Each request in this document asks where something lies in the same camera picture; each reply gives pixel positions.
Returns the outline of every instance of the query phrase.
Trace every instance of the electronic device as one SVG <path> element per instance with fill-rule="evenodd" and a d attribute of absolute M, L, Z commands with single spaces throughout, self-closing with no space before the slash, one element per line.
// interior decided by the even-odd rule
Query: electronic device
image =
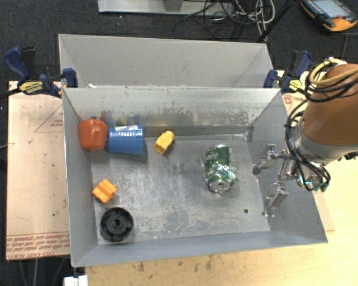
<path fill-rule="evenodd" d="M 304 11 L 331 32 L 342 32 L 358 22 L 355 13 L 340 0 L 302 0 Z"/>

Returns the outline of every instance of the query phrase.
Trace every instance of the bin floor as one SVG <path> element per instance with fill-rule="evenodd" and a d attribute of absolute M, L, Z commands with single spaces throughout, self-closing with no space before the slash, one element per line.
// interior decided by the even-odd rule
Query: bin floor
<path fill-rule="evenodd" d="M 90 154 L 94 186 L 106 178 L 118 188 L 106 205 L 95 199 L 97 226 L 106 209 L 122 207 L 134 219 L 124 242 L 269 231 L 244 137 L 178 136 L 164 155 L 154 142 L 145 139 L 143 156 Z M 217 144 L 231 147 L 236 163 L 237 179 L 223 194 L 210 191 L 204 180 L 206 151 Z M 97 233 L 100 244 L 108 243 L 99 227 Z"/>

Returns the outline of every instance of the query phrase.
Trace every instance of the black carpet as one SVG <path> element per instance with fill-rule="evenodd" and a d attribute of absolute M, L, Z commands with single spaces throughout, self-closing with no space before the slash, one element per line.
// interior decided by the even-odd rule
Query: black carpet
<path fill-rule="evenodd" d="M 57 35 L 113 35 L 143 38 L 213 39 L 214 41 L 254 42 L 259 34 L 255 26 L 237 29 L 233 24 L 212 28 L 212 33 L 193 20 L 184 21 L 173 15 L 99 14 L 98 0 L 0 0 L 0 94 L 7 91 L 7 82 L 17 76 L 3 62 L 4 53 L 13 46 L 34 46 L 37 68 L 48 67 L 51 74 L 59 71 Z M 273 0 L 277 10 L 287 0 Z M 358 15 L 358 0 L 342 0 Z M 358 63 L 358 24 L 349 30 L 352 35 L 332 35 L 317 27 L 305 15 L 299 1 L 293 5 L 268 36 L 267 44 L 276 69 L 290 66 L 293 50 L 306 50 L 314 60 L 328 57 Z M 0 100 L 0 145 L 7 143 L 8 101 Z M 7 151 L 0 150 L 6 160 Z M 18 262 L 6 262 L 5 200 L 6 174 L 0 170 L 0 278 L 5 285 L 23 285 Z M 38 285 L 51 285 L 61 258 L 42 259 L 38 263 Z M 31 284 L 34 261 L 23 264 Z M 73 275 L 65 260 L 59 276 Z"/>

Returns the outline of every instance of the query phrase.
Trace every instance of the black round object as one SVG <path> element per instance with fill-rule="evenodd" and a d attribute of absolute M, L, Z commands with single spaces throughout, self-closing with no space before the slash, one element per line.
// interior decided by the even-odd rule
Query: black round object
<path fill-rule="evenodd" d="M 129 235 L 133 226 L 131 214 L 121 207 L 114 207 L 101 218 L 101 235 L 111 243 L 119 243 Z"/>

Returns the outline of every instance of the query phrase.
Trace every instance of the orange bell pepper toy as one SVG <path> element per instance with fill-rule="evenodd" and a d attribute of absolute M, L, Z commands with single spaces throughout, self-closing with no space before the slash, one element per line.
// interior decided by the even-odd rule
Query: orange bell pepper toy
<path fill-rule="evenodd" d="M 79 122 L 79 143 L 87 151 L 102 150 L 107 141 L 107 125 L 96 119 L 87 119 Z"/>

